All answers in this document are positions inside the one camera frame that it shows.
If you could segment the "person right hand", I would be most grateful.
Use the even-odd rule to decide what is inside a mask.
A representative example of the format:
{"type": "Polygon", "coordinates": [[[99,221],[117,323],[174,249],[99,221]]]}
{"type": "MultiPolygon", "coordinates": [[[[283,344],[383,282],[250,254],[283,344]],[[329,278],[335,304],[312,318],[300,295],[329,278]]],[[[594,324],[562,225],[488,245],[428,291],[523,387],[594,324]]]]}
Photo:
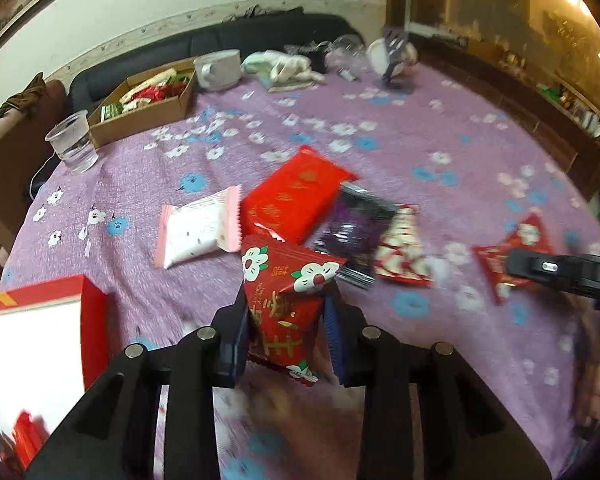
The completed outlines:
{"type": "Polygon", "coordinates": [[[600,311],[586,304],[578,312],[573,416],[581,434],[600,426],[600,311]]]}

